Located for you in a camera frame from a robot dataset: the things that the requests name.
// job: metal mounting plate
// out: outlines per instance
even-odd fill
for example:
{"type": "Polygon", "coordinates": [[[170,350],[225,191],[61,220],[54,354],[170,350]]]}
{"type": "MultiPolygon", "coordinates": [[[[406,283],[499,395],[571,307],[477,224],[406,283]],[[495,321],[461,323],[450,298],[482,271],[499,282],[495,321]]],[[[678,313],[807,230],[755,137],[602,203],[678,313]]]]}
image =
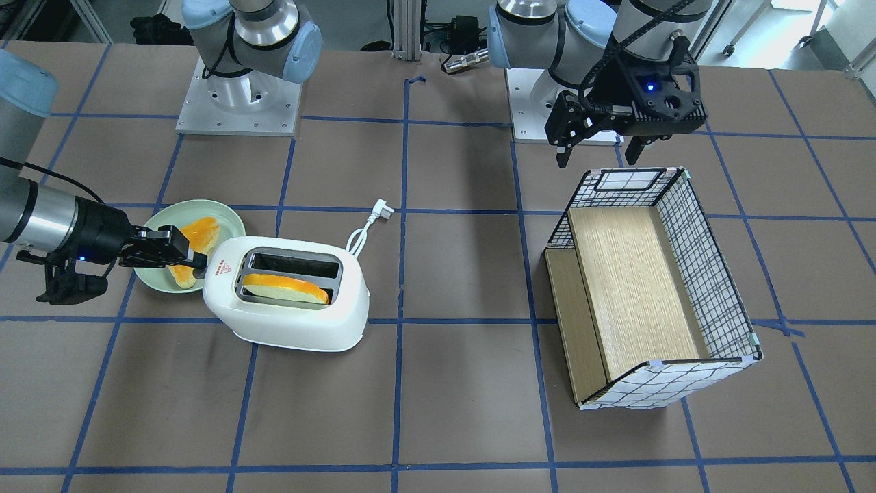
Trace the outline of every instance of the metal mounting plate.
{"type": "Polygon", "coordinates": [[[280,81],[273,104],[253,113],[231,113],[212,100],[207,81],[201,79],[203,61],[198,59],[186,101],[176,122],[179,133],[200,135],[262,135],[294,137],[298,123],[301,84],[280,81]]]}
{"type": "MultiPolygon", "coordinates": [[[[509,68],[505,71],[508,84],[508,104],[514,123],[514,141],[523,144],[547,144],[546,117],[541,116],[530,97],[535,81],[544,70],[540,68],[509,68]]],[[[614,146],[624,138],[615,132],[600,132],[579,146],[614,146]]]]}

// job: light green plate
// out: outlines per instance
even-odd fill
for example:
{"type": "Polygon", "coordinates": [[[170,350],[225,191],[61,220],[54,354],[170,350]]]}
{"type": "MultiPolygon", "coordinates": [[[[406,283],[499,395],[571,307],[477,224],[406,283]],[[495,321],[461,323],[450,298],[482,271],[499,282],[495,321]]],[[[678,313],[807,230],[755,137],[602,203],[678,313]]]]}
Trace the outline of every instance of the light green plate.
{"type": "MultiPolygon", "coordinates": [[[[146,221],[147,228],[155,231],[162,225],[174,225],[182,228],[185,225],[190,225],[204,216],[213,216],[216,222],[219,223],[219,240],[216,246],[219,247],[226,239],[244,236],[244,222],[229,206],[220,204],[212,200],[187,200],[178,204],[171,205],[152,216],[146,221]]],[[[173,275],[167,268],[135,268],[134,272],[143,284],[152,289],[165,293],[191,293],[203,289],[204,281],[199,279],[191,288],[183,289],[176,281],[173,280],[173,275]]]]}

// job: wooden panel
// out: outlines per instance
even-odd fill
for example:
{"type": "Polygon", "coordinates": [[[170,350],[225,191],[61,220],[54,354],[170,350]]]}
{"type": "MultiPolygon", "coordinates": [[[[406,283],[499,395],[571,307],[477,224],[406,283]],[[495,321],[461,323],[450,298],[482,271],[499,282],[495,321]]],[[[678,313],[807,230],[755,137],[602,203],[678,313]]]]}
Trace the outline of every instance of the wooden panel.
{"type": "Polygon", "coordinates": [[[608,381],[578,267],[578,255],[572,249],[548,249],[545,250],[545,261],[569,366],[572,396],[576,403],[580,403],[601,390],[608,381]]]}
{"type": "Polygon", "coordinates": [[[656,209],[572,209],[569,221],[609,380],[708,356],[656,209]]]}

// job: toaster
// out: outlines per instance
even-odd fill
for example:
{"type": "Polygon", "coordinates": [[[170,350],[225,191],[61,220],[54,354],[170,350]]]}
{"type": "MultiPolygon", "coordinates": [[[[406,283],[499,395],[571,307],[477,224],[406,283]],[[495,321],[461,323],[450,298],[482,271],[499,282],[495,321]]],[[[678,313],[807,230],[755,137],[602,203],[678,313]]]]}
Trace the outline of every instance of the toaster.
{"type": "Polygon", "coordinates": [[[268,346],[337,352],[355,346],[368,322],[370,293],[359,262],[336,246],[241,236],[223,242],[205,271],[204,303],[237,337],[268,346]],[[312,282],[328,304],[253,295],[248,274],[312,282]]]}

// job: white power cord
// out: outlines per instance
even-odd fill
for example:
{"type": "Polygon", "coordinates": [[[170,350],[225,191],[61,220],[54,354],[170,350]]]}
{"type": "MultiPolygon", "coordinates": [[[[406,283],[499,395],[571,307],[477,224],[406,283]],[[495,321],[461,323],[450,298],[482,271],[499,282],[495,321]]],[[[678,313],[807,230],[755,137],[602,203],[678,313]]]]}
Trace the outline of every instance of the white power cord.
{"type": "Polygon", "coordinates": [[[378,218],[389,219],[393,212],[395,212],[395,209],[386,205],[386,200],[382,198],[374,203],[374,207],[371,208],[371,214],[368,215],[368,220],[365,221],[365,226],[355,230],[350,235],[350,239],[347,240],[346,250],[353,254],[354,257],[358,258],[359,254],[362,253],[362,249],[365,247],[365,241],[368,240],[368,228],[371,227],[371,225],[374,224],[374,221],[377,221],[378,218]]]}

